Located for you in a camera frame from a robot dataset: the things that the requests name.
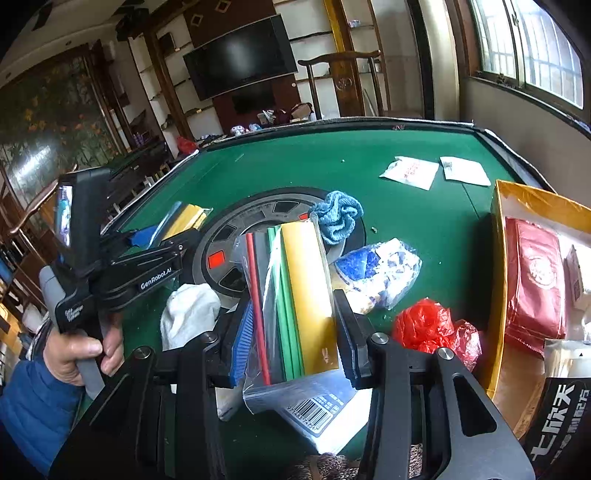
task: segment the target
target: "grey handle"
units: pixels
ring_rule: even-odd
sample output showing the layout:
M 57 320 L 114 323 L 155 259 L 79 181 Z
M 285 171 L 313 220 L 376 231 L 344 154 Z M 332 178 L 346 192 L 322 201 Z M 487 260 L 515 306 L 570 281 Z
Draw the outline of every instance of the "grey handle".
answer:
M 57 327 L 56 321 L 56 306 L 62 301 L 66 292 L 61 287 L 55 273 L 49 265 L 46 265 L 39 272 L 39 282 L 41 284 L 41 291 L 43 292 L 43 299 L 49 310 L 49 315 L 54 327 Z M 109 320 L 106 313 L 99 314 L 100 330 L 103 337 L 109 331 Z M 81 329 L 76 331 L 77 334 L 88 336 L 88 334 Z M 100 373 L 99 365 L 95 358 L 89 358 L 87 360 L 77 360 L 76 366 L 80 371 L 82 380 L 86 386 L 86 394 L 93 400 L 99 394 L 99 392 L 105 386 L 105 382 Z

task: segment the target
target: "white cloth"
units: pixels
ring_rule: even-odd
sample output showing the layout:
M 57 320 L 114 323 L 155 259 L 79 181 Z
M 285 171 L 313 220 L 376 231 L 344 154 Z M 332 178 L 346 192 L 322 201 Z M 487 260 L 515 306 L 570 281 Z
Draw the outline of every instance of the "white cloth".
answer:
M 220 300 L 206 283 L 181 285 L 172 292 L 160 319 L 162 350 L 185 346 L 187 342 L 203 332 L 213 330 Z M 170 386 L 173 393 L 177 386 Z M 242 385 L 231 390 L 216 388 L 217 416 L 229 420 L 242 404 Z
M 220 299 L 208 284 L 181 285 L 171 293 L 160 319 L 162 350 L 185 346 L 213 330 L 219 309 Z

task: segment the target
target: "window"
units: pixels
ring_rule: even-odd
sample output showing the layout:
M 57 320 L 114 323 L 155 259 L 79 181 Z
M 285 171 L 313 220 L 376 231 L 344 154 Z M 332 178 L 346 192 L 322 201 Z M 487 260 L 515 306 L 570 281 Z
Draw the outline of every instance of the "window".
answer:
M 534 0 L 470 1 L 484 72 L 497 80 L 502 74 L 506 83 L 580 115 L 585 100 L 581 62 L 552 17 Z
M 487 72 L 515 75 L 515 49 L 511 27 L 502 0 L 475 0 L 475 17 L 480 31 L 482 67 Z

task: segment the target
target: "window frame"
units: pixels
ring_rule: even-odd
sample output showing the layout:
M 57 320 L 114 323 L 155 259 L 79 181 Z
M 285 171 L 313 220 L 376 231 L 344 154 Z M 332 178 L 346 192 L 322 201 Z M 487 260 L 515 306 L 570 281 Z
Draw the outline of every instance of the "window frame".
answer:
M 521 29 L 519 27 L 521 23 L 521 19 L 518 18 L 517 8 L 514 4 L 514 0 L 498 0 L 503 2 L 505 5 L 505 12 L 507 14 L 507 20 L 509 22 L 513 48 L 515 52 L 515 74 L 516 78 L 507 77 L 503 74 L 494 73 L 494 72 L 487 72 L 484 70 L 484 61 L 483 61 L 483 52 L 482 52 L 482 34 L 480 30 L 480 26 L 476 19 L 476 12 L 475 12 L 475 5 L 472 0 L 468 0 L 468 6 L 470 8 L 471 13 L 471 20 L 474 25 L 474 31 L 476 34 L 476 38 L 478 40 L 477 44 L 477 51 L 479 56 L 479 70 L 475 72 L 475 76 L 484 78 L 486 80 L 490 80 L 500 85 L 504 85 L 506 87 L 510 87 L 519 91 L 522 91 L 532 97 L 537 98 L 538 100 L 551 105 L 558 110 L 567 113 L 570 116 L 573 116 L 576 119 L 582 120 L 583 122 L 589 123 L 591 121 L 591 82 L 589 81 L 589 76 L 587 74 L 586 65 L 583 61 L 584 57 L 581 51 L 577 48 L 574 42 L 569 38 L 567 33 L 564 29 L 560 26 L 560 24 L 554 19 L 554 17 L 548 12 L 545 8 L 543 8 L 538 2 L 538 6 L 542 8 L 554 21 L 555 25 L 560 29 L 560 31 L 564 34 L 568 42 L 570 43 L 570 47 L 573 51 L 577 54 L 579 58 L 579 62 L 581 63 L 581 73 L 583 78 L 583 108 L 580 109 L 573 103 L 559 97 L 555 93 L 549 92 L 544 90 L 536 85 L 527 83 L 525 81 L 525 50 L 523 48 L 523 38 L 521 34 Z

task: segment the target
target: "yellow sheet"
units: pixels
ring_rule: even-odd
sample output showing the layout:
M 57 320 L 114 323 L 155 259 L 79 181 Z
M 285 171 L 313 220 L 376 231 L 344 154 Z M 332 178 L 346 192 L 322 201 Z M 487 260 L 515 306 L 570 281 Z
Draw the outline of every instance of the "yellow sheet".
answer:
M 187 205 L 174 223 L 170 226 L 164 238 L 170 238 L 188 228 L 199 228 L 205 220 L 205 212 L 200 206 Z
M 300 333 L 304 373 L 339 367 L 336 328 L 322 255 L 312 222 L 281 225 Z

